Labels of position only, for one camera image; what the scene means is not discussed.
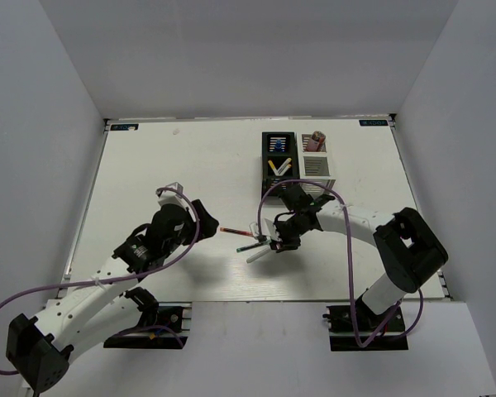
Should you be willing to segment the pale yellow capped marker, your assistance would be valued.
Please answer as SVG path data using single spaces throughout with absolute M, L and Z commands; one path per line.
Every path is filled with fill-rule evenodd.
M 272 249 L 270 247 L 266 247 L 264 250 L 261 250 L 255 254 L 253 254 L 252 256 L 249 256 L 246 259 L 246 263 L 247 264 L 253 263 L 253 262 L 259 260 L 261 257 L 268 255 L 270 252 L 272 252 Z

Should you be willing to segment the red orange pen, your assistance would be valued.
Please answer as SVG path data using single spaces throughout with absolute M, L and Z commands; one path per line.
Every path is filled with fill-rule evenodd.
M 225 233 L 230 233 L 238 236 L 244 236 L 244 237 L 250 237 L 250 238 L 255 238 L 255 235 L 253 232 L 249 231 L 244 231 L 244 230 L 238 230 L 238 229 L 233 229 L 229 227 L 220 227 L 220 232 L 225 232 Z

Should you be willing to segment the yellow capped white marker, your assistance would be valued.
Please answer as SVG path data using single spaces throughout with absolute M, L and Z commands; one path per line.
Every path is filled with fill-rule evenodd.
M 280 167 L 276 167 L 272 160 L 269 160 L 268 164 L 270 170 L 274 173 L 275 176 L 283 176 L 290 168 L 290 164 L 288 162 L 283 163 Z

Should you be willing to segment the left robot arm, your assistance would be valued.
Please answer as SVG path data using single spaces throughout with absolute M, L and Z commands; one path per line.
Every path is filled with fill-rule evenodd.
M 167 267 L 176 249 L 216 234 L 218 221 L 200 201 L 175 194 L 159 204 L 152 220 L 137 227 L 90 281 L 78 282 L 57 304 L 33 317 L 20 314 L 10 322 L 6 357 L 35 393 L 53 387 L 90 342 L 121 330 L 114 320 L 90 330 L 85 325 L 119 299 L 119 314 L 127 313 L 127 300 L 143 291 L 138 284 Z

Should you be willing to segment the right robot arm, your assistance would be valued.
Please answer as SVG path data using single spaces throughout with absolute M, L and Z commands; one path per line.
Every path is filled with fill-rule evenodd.
M 376 248 L 384 273 L 355 301 L 358 323 L 374 330 L 407 294 L 418 292 L 449 256 L 421 214 L 413 208 L 379 213 L 344 204 L 334 194 L 314 198 L 299 184 L 286 188 L 279 199 L 290 218 L 274 220 L 271 246 L 277 252 L 299 248 L 310 231 L 344 234 Z

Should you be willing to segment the green capped marker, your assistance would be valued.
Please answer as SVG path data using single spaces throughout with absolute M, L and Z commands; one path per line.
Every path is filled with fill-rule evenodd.
M 256 243 L 250 244 L 248 246 L 242 246 L 242 247 L 236 248 L 236 252 L 241 253 L 241 252 L 245 252 L 245 251 L 250 251 L 250 250 L 253 250 L 255 248 L 267 246 L 268 244 L 269 244 L 268 242 L 256 242 Z

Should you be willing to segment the white slotted organizer box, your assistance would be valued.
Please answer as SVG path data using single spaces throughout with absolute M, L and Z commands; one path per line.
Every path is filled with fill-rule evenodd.
M 298 135 L 298 165 L 299 178 L 306 180 L 316 185 L 301 183 L 302 188 L 313 197 L 320 194 L 326 194 L 325 188 L 332 189 L 336 182 L 332 172 L 331 157 L 329 156 L 326 140 L 319 152 L 306 151 L 311 133 L 303 133 Z

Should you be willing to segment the black slotted organizer box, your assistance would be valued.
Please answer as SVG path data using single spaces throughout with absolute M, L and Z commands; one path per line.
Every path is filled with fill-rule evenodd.
M 281 140 L 284 145 L 283 152 L 274 151 L 274 144 Z M 270 170 L 268 161 L 272 160 L 276 167 L 280 167 L 284 161 L 291 157 L 292 162 L 288 171 L 283 176 L 275 176 Z M 281 191 L 290 186 L 289 181 L 299 179 L 298 149 L 296 134 L 294 132 L 262 132 L 261 134 L 261 196 L 273 188 L 277 183 L 284 182 L 272 189 L 269 196 L 276 197 Z

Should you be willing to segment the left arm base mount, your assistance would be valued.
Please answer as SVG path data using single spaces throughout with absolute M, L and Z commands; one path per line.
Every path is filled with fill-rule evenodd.
M 192 319 L 191 304 L 160 304 L 142 316 L 132 332 L 108 338 L 106 349 L 181 350 L 188 341 Z

